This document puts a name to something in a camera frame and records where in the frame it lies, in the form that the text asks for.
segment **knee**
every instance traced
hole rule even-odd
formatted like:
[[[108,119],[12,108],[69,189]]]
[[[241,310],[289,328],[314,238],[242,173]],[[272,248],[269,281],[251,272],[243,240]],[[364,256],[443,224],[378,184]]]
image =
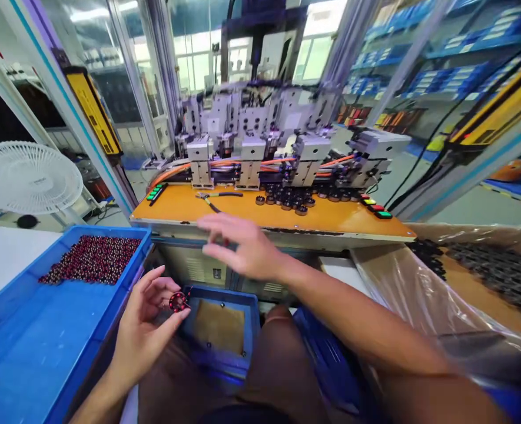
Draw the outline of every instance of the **knee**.
[[[287,306],[276,305],[266,314],[266,324],[273,319],[289,318],[291,319],[291,313]]]

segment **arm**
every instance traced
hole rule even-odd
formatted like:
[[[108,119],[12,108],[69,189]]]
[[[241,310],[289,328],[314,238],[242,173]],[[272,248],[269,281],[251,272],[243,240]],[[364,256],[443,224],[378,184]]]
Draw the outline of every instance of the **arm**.
[[[164,302],[180,291],[171,278],[161,277],[164,266],[149,271],[135,284],[119,323],[111,364],[86,400],[76,411],[71,424],[118,422],[128,392],[150,370],[173,337],[190,309],[172,314],[160,327],[152,321]]]
[[[254,223],[217,214],[202,218],[198,226],[210,231],[203,247],[206,255],[237,273],[287,286],[345,345],[374,366],[399,421],[505,421],[488,395],[460,376],[442,352],[399,316],[283,254]],[[237,250],[214,244],[219,236],[237,243]]]

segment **plastic bag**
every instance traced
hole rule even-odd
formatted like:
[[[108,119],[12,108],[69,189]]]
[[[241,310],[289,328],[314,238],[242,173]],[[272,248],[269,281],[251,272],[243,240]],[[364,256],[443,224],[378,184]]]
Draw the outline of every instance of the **plastic bag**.
[[[420,239],[492,244],[521,253],[517,227],[408,226]],[[434,339],[468,373],[521,383],[521,312],[473,281],[468,270],[444,256],[445,282],[405,244],[352,249],[351,255],[372,298]]]

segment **fan grille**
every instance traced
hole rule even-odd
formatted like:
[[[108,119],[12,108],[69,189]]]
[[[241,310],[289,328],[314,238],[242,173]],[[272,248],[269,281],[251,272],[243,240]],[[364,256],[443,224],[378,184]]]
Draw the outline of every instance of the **fan grille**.
[[[0,208],[43,215],[72,206],[82,175],[58,150],[26,141],[0,143]]]

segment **storage rack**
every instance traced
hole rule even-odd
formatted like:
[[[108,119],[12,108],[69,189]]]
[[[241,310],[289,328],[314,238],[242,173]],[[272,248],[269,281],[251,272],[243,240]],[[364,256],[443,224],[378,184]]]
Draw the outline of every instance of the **storage rack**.
[[[361,111],[364,111],[362,116],[367,115],[368,109],[377,104],[410,48],[416,28],[434,5],[434,0],[422,0],[397,10],[386,22],[377,19],[369,29],[363,51],[343,91],[346,104],[351,108],[343,110],[340,124],[363,123],[349,117],[361,115]],[[423,142],[455,102],[462,101],[462,105],[452,115],[454,120],[513,67],[514,63],[510,63],[477,92],[469,93],[502,58],[515,54],[520,47],[521,0],[457,0],[413,64],[377,126],[387,126],[388,131],[408,134],[417,142]],[[401,119],[400,112],[413,118]]]

